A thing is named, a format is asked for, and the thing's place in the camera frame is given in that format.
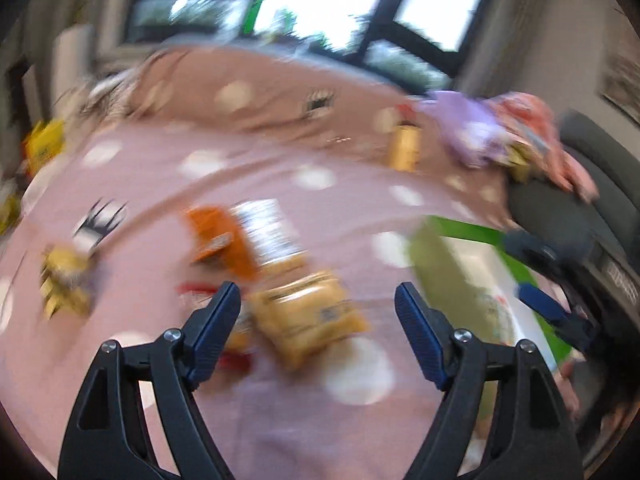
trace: window frame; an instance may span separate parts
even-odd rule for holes
[[[141,0],[132,0],[129,6],[129,13],[126,19],[126,31],[131,26],[134,5]],[[263,0],[252,0],[248,6],[248,10],[243,20],[243,26],[239,33],[241,38],[254,37],[255,20],[260,11]],[[354,52],[349,54],[340,54],[333,50],[325,50],[323,48],[312,48],[313,54],[330,57],[350,64],[351,66],[367,70],[384,76],[389,81],[395,83],[409,93],[423,94],[424,91],[418,88],[412,88],[411,83],[400,80],[391,73],[380,70],[366,63],[367,50],[375,41],[384,40],[402,48],[409,54],[423,60],[434,69],[443,72],[453,83],[460,74],[465,64],[473,44],[478,38],[482,29],[482,24],[488,15],[488,10],[492,0],[480,0],[478,6],[472,16],[464,33],[460,47],[457,51],[445,51],[440,49],[431,41],[417,34],[410,28],[401,25],[395,21],[398,9],[401,7],[403,0],[379,0],[372,17],[364,30],[362,40]]]

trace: beige wall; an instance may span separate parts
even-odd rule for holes
[[[549,0],[514,90],[543,98],[557,114],[574,108],[640,158],[640,127],[598,95],[606,23],[615,0]]]

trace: dark gray armchair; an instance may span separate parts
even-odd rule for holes
[[[565,149],[589,171],[600,198],[588,205],[549,182],[512,182],[514,220],[571,253],[582,253],[594,232],[623,251],[640,272],[640,160],[581,113],[565,115],[559,128]]]

